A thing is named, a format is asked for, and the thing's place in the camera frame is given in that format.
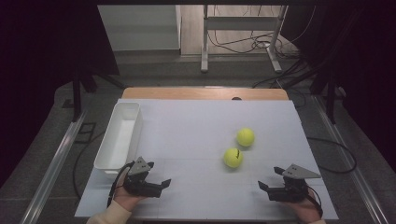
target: human hand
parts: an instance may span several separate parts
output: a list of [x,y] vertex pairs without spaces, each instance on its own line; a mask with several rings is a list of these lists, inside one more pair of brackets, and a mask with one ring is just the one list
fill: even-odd
[[126,191],[126,189],[122,185],[127,172],[128,171],[123,172],[123,174],[120,176],[119,183],[117,184],[113,200],[116,201],[116,203],[118,203],[119,205],[121,205],[124,209],[132,212],[132,210],[134,210],[136,205],[147,197],[134,196]]
[[[309,189],[308,190],[309,196],[311,196],[313,199],[315,199],[314,192]],[[297,215],[297,217],[305,223],[311,223],[315,221],[321,220],[320,214],[318,212],[318,209],[315,207],[315,205],[306,198],[300,202],[300,203],[284,203],[291,209],[293,209],[294,213]]]

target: metal rail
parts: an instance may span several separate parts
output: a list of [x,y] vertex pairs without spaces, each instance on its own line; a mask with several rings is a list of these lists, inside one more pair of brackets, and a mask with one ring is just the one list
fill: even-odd
[[20,223],[36,223],[38,217],[43,210],[43,207],[50,195],[52,187],[60,173],[62,166],[64,165],[64,161],[69,153],[71,146],[78,134],[78,130],[87,115],[87,111],[93,95],[91,93],[87,93],[85,96],[85,105],[81,111],[81,115],[76,120],[76,122],[70,123],[69,128],[64,135],[64,139],[62,140],[61,144],[59,145],[52,162],[47,169],[47,172],[44,174],[43,179],[41,180],[40,185],[38,186],[35,196],[33,197],[32,201],[30,201],[29,206],[26,209],[25,214]]
[[[324,124],[326,125],[326,128],[328,129],[330,135],[332,136],[332,140],[346,146],[347,144],[344,142],[341,134],[338,132],[336,125],[332,124],[332,122],[327,117],[326,109],[325,109],[326,106],[323,104],[320,97],[313,95],[312,98],[314,104],[318,108],[318,111],[324,121]],[[340,154],[346,166],[348,168],[351,168],[353,164],[353,160],[351,159],[351,157],[348,154],[346,154],[344,150],[340,150]],[[366,204],[367,209],[370,215],[372,216],[374,223],[388,224],[389,222],[385,217],[384,212],[382,211],[381,205],[379,204],[379,201],[376,198],[373,190],[371,189],[367,181],[364,179],[364,176],[361,173],[359,166],[350,175],[353,181],[355,182],[356,188],[358,189],[359,194],[361,195],[364,203]]]

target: tennis ball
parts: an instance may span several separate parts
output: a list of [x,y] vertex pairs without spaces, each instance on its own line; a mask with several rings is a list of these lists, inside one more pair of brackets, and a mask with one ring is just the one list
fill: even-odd
[[241,164],[244,155],[238,148],[232,147],[225,151],[223,159],[226,165],[236,168]]
[[249,128],[243,128],[238,131],[236,140],[243,147],[250,147],[254,142],[254,132]]

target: desk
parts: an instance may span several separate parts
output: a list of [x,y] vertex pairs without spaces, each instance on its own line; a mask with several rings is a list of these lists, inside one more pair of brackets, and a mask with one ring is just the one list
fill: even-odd
[[[244,100],[230,100],[234,97]],[[273,168],[286,169],[292,163],[319,173],[294,105],[282,90],[131,88],[119,102],[141,106],[143,129],[135,155],[155,162],[147,181],[172,179],[161,198],[146,199],[136,207],[134,218],[291,220],[292,211],[270,202],[257,181],[281,187],[283,179]],[[234,135],[244,126],[255,131],[256,140],[241,148]],[[244,153],[236,170],[222,162],[228,147]],[[112,181],[93,168],[76,216],[90,217],[106,209]],[[323,180],[306,181],[320,195],[324,218],[337,219]]]

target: wooden table edge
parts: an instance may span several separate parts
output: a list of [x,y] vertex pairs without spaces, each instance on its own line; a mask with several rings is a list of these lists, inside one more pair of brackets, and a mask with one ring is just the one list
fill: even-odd
[[130,87],[122,94],[122,99],[163,99],[163,100],[289,100],[281,89],[249,88],[205,88],[205,87]]

